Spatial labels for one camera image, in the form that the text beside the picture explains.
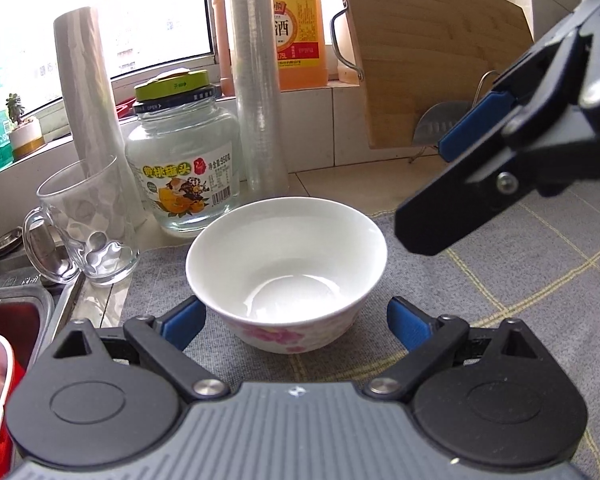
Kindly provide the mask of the white bowl pink flowers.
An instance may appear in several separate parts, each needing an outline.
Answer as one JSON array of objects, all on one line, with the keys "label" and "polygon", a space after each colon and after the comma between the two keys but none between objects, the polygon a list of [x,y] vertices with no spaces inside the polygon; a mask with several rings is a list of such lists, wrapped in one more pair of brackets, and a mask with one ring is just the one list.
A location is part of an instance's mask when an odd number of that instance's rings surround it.
[{"label": "white bowl pink flowers", "polygon": [[385,235],[366,214],[290,196],[214,220],[190,245],[185,274],[194,295],[245,344],[298,354],[350,330],[387,261]]}]

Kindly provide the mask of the bamboo cutting board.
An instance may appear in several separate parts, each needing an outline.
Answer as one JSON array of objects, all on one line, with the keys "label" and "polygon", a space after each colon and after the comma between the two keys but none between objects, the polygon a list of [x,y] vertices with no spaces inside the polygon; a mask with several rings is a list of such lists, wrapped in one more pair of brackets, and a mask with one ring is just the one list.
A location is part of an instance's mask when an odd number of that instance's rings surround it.
[{"label": "bamboo cutting board", "polygon": [[368,145],[408,148],[430,107],[468,101],[489,70],[532,44],[507,0],[343,0],[332,41],[344,81],[363,92]]}]

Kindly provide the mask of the clear glass mug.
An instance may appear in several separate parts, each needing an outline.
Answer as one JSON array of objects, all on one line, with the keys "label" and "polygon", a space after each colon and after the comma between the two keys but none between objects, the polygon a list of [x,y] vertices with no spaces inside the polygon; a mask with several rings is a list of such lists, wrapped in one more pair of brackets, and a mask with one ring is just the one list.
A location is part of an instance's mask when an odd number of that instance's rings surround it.
[{"label": "clear glass mug", "polygon": [[82,273],[95,285],[122,281],[140,260],[116,156],[94,169],[78,160],[36,190],[40,206],[23,220],[23,246],[46,280]]}]

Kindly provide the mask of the grey checked dish mat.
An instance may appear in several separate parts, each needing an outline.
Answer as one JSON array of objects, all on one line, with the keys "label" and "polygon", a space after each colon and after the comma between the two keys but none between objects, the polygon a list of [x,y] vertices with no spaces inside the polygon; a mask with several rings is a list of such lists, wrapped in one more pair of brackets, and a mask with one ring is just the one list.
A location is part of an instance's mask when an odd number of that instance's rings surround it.
[{"label": "grey checked dish mat", "polygon": [[404,356],[386,322],[394,296],[477,327],[521,318],[588,404],[576,461],[600,479],[600,182],[577,183],[554,198],[530,194],[434,257],[407,252],[394,237],[391,214],[377,224],[388,246],[385,273],[333,344],[293,356],[263,352],[209,315],[188,356],[234,385],[365,382]]}]

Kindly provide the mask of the stainless steel sink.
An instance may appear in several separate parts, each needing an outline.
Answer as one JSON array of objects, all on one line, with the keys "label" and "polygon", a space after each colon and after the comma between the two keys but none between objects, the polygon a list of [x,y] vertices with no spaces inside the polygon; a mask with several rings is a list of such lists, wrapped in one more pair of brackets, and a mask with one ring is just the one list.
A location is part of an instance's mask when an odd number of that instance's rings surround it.
[{"label": "stainless steel sink", "polygon": [[46,281],[22,249],[0,259],[0,335],[23,370],[69,321],[83,285],[82,274],[65,285]]}]

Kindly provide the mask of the glass jar green lid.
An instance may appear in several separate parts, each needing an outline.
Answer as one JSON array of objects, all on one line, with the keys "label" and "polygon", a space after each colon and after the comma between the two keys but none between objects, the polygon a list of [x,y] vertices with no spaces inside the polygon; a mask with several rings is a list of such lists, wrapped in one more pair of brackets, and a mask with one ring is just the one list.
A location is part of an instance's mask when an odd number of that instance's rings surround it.
[{"label": "glass jar green lid", "polygon": [[238,204],[242,141],[205,70],[169,70],[135,87],[125,158],[164,232],[193,237]]}]

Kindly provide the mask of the orange cooking wine jug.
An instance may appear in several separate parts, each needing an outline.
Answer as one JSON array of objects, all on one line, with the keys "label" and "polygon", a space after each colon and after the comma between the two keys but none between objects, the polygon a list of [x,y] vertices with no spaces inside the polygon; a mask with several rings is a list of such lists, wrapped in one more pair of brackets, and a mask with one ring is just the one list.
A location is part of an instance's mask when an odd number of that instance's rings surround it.
[{"label": "orange cooking wine jug", "polygon": [[273,0],[279,85],[284,91],[328,83],[322,0]]}]

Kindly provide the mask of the small potted plant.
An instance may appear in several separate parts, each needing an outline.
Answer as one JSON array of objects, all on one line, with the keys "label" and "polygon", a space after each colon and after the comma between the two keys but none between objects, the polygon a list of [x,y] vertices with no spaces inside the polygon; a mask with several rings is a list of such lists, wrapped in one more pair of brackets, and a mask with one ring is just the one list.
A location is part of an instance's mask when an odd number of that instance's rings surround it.
[{"label": "small potted plant", "polygon": [[11,93],[6,99],[7,113],[12,123],[9,142],[15,162],[24,159],[45,145],[41,124],[38,118],[24,117],[24,108],[17,93]]}]

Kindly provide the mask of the plastic wrap roll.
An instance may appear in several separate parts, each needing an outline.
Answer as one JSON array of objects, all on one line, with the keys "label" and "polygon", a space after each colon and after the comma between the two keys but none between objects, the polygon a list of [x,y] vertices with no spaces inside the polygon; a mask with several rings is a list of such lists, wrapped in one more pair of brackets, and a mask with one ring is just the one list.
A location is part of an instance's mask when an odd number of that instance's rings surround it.
[{"label": "plastic wrap roll", "polygon": [[225,0],[246,179],[255,198],[288,192],[273,0]]}]

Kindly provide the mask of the black handled kitchen knife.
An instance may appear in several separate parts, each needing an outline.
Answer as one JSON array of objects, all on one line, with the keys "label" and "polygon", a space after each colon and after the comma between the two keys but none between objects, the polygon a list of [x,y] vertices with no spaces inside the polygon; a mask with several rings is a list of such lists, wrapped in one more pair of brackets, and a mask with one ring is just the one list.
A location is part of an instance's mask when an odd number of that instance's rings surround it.
[{"label": "black handled kitchen knife", "polygon": [[437,145],[470,110],[469,101],[446,101],[430,107],[415,127],[412,144]]}]

